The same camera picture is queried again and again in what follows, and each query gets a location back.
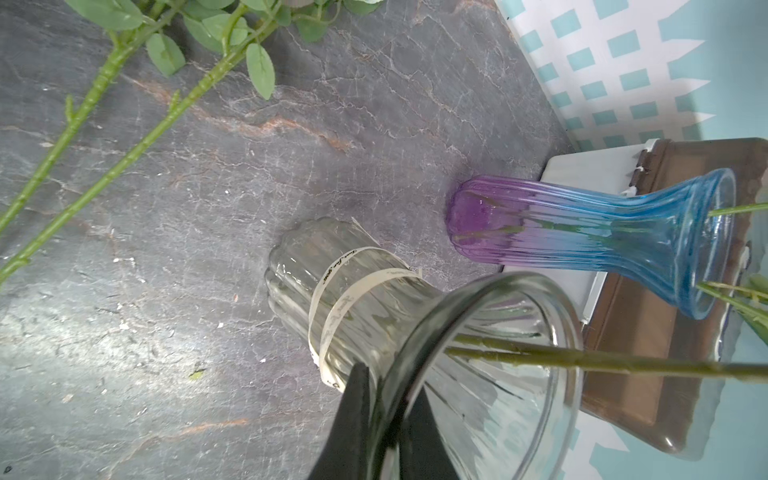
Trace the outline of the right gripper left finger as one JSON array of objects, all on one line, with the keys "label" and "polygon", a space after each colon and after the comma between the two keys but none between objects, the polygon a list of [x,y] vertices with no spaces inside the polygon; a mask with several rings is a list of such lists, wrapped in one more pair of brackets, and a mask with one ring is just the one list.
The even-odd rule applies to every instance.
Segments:
[{"label": "right gripper left finger", "polygon": [[367,478],[370,421],[370,370],[356,363],[348,377],[329,437],[309,480]]}]

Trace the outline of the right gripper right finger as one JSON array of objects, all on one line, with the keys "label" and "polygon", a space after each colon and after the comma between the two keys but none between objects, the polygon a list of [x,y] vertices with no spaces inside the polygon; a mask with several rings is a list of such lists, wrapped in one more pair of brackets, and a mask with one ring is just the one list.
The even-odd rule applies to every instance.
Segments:
[{"label": "right gripper right finger", "polygon": [[443,445],[426,391],[421,390],[399,436],[400,478],[456,480],[457,472]]}]

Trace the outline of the clear glass vase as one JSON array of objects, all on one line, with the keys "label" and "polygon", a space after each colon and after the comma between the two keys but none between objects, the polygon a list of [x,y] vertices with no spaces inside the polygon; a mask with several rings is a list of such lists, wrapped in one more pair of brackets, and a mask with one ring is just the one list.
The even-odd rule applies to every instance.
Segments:
[{"label": "clear glass vase", "polygon": [[286,232],[265,273],[268,301],[343,394],[370,370],[366,479],[401,479],[399,436],[422,389],[457,479],[557,479],[582,375],[445,353],[465,334],[578,349],[578,320],[546,276],[496,273],[445,293],[355,223],[321,218]]}]

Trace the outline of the purple glass vase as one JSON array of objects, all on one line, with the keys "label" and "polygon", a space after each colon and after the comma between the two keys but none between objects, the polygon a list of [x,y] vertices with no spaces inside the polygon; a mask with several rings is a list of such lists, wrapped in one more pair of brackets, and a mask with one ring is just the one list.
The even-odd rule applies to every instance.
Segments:
[{"label": "purple glass vase", "polygon": [[453,194],[446,228],[475,262],[617,273],[702,320],[714,300],[698,286],[722,280],[733,232],[712,213],[735,200],[728,168],[632,197],[477,176]]}]

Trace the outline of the white flower stem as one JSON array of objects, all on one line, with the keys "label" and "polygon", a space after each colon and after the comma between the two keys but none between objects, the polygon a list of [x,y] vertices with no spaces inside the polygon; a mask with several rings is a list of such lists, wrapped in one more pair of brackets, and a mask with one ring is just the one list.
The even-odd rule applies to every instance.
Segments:
[{"label": "white flower stem", "polygon": [[[136,163],[187,110],[240,63],[246,65],[249,79],[258,95],[264,100],[270,99],[276,88],[276,72],[264,43],[275,31],[294,26],[303,40],[314,43],[324,37],[341,12],[364,16],[380,6],[377,1],[184,2],[186,5],[171,24],[180,19],[185,31],[199,45],[219,54],[219,61],[187,95],[174,92],[169,100],[167,113],[159,123],[92,187],[64,208],[38,235],[5,261],[1,267],[3,281],[7,281],[14,273],[28,265],[32,257],[56,233]],[[161,34],[151,37],[140,49],[146,50],[152,64],[161,74],[170,77],[185,65],[186,58],[181,47],[166,34],[166,28]]]}]

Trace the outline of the pale blue flower stem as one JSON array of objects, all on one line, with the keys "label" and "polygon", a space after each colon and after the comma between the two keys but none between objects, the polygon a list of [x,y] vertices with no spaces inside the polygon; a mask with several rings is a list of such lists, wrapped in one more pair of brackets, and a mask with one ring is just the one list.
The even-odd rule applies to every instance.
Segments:
[{"label": "pale blue flower stem", "polygon": [[126,62],[151,37],[161,34],[186,5],[184,1],[69,1],[78,15],[101,27],[111,39],[112,49],[100,67],[80,105],[72,96],[65,98],[66,127],[48,149],[20,193],[1,214],[5,230],[20,214],[53,166],[101,101]]}]

